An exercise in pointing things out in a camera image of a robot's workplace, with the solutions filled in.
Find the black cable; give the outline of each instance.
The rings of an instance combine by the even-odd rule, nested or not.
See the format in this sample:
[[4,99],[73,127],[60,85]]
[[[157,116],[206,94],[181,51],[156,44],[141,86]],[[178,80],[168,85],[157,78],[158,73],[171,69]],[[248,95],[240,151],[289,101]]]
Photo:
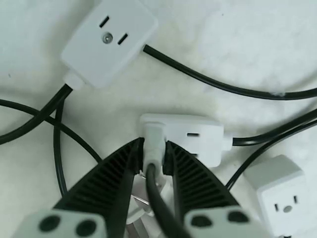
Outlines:
[[267,133],[262,135],[252,136],[252,137],[245,137],[245,138],[233,138],[233,146],[250,146],[250,145],[258,145],[268,141],[273,140],[277,136],[303,124],[306,124],[314,119],[317,118],[317,109],[306,113],[294,120],[279,126]]
[[55,95],[54,97],[43,107],[43,109],[32,119],[26,122],[24,125],[19,128],[0,136],[0,145],[13,141],[36,128],[39,124],[41,124],[53,111],[55,111],[56,107],[59,105],[61,101],[64,101],[66,97],[73,90],[65,84]]
[[150,56],[156,58],[157,60],[171,66],[172,68],[191,76],[203,83],[206,83],[210,86],[216,87],[218,89],[239,94],[242,96],[252,97],[252,98],[260,98],[260,99],[267,99],[267,100],[299,100],[299,99],[306,99],[306,98],[313,98],[317,97],[317,88],[307,90],[307,91],[300,91],[300,92],[290,92],[285,93],[284,95],[274,95],[269,92],[262,92],[262,91],[256,91],[251,89],[245,89],[245,88],[239,88],[236,86],[232,86],[226,83],[219,82],[215,79],[212,79],[210,77],[207,77],[201,73],[198,73],[197,71],[192,70],[189,67],[186,67],[185,65],[173,60],[172,58],[162,54],[161,52],[153,49],[152,47],[145,45],[143,51]]
[[[31,115],[38,115],[40,113],[40,111],[19,104],[19,103],[15,103],[15,102],[11,102],[11,101],[6,101],[3,99],[0,99],[0,106],[3,107],[7,107],[7,108],[12,108],[12,109],[16,109]],[[54,118],[52,117],[46,117],[45,121],[47,121],[48,123],[50,123],[51,125],[59,128],[61,131],[63,131],[65,134],[67,134],[68,136],[70,136],[72,139],[74,139],[78,144],[80,144],[98,163],[100,163],[102,161],[101,157],[96,153],[95,150],[93,150],[93,148],[86,142],[84,141],[78,134],[76,134],[73,130],[71,130],[69,127],[65,126],[62,123],[59,123],[58,121],[56,121]]]
[[235,184],[239,176],[245,171],[245,169],[254,161],[256,160],[261,154],[263,154],[265,151],[267,151],[272,146],[276,145],[277,143],[296,135],[297,133],[300,133],[304,130],[307,130],[313,126],[317,125],[317,120],[314,120],[310,123],[307,123],[305,125],[298,126],[282,135],[279,135],[269,143],[263,145],[261,148],[259,148],[257,151],[255,151],[237,170],[237,172],[232,176],[232,178],[229,180],[229,182],[226,184],[226,187],[228,190],[232,188],[232,186]]
[[146,172],[146,187],[150,206],[154,211],[155,218],[158,221],[162,231],[169,238],[190,238],[189,234],[183,229],[173,217],[171,211],[161,198],[159,190],[155,183],[155,165],[150,164]]
[[[61,123],[63,117],[64,102],[60,102],[56,108],[55,120]],[[63,165],[61,161],[61,149],[60,149],[60,129],[54,127],[53,131],[53,149],[54,149],[54,160],[55,160],[55,170],[57,182],[60,190],[60,194],[63,197],[67,193],[67,186],[64,177]]]

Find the white outlet adapter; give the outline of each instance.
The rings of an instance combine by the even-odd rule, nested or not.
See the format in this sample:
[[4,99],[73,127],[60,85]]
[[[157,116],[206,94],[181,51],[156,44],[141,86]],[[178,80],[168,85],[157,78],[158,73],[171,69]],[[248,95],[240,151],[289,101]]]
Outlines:
[[102,0],[83,20],[61,54],[72,71],[66,83],[106,86],[142,50],[158,26],[138,0]]
[[284,155],[248,168],[244,176],[262,221],[276,236],[290,237],[305,223],[307,210],[304,172]]
[[157,160],[165,154],[166,141],[172,141],[194,154],[207,168],[219,166],[221,152],[232,148],[232,136],[224,133],[223,125],[206,117],[144,114],[140,118],[140,126],[141,135],[145,138],[144,168],[149,163],[161,167],[162,161]]

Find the metal prong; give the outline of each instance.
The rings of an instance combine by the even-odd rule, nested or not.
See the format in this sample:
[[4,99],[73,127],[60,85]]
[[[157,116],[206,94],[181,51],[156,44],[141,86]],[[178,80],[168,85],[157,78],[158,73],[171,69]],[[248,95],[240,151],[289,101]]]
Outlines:
[[140,197],[138,197],[138,196],[132,195],[132,197],[133,197],[135,200],[138,200],[139,202],[143,203],[144,205],[147,205],[147,206],[150,205],[150,203],[149,203],[148,201],[146,201],[146,200],[144,200],[144,199],[142,199],[142,198],[140,198]]

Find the white fluffy rug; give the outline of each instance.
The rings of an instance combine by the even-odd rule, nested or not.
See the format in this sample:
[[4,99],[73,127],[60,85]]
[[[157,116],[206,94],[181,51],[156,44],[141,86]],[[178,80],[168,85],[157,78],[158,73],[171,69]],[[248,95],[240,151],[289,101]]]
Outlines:
[[[246,88],[285,92],[317,87],[317,1],[315,0],[143,0],[159,18],[149,44],[220,81]],[[0,0],[0,98],[40,109],[63,85],[59,54],[92,0]],[[316,99],[265,101],[211,88],[146,54],[108,87],[88,86],[66,100],[64,123],[102,157],[138,136],[143,113],[209,116],[236,136],[265,132],[316,107]],[[0,134],[30,116],[0,108]],[[294,238],[316,237],[317,128],[275,146],[262,159],[285,154],[305,172],[310,188],[305,227]],[[215,173],[227,182],[255,148],[223,155]],[[74,141],[62,137],[68,187],[94,165]],[[233,193],[251,209],[245,181]],[[43,123],[0,147],[1,237],[22,218],[50,208],[60,198],[54,162],[53,128]]]

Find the outlet slot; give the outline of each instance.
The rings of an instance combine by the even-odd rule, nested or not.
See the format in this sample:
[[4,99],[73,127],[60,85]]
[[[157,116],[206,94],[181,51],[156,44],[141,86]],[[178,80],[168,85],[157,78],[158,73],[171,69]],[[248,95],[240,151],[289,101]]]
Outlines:
[[187,133],[188,137],[199,137],[200,135],[198,133]]
[[110,17],[107,16],[107,17],[102,21],[102,23],[100,23],[99,27],[100,27],[100,28],[103,28],[103,26],[109,21],[109,19],[110,19]]
[[118,41],[118,45],[121,45],[127,38],[128,38],[128,34],[125,33],[124,36]]

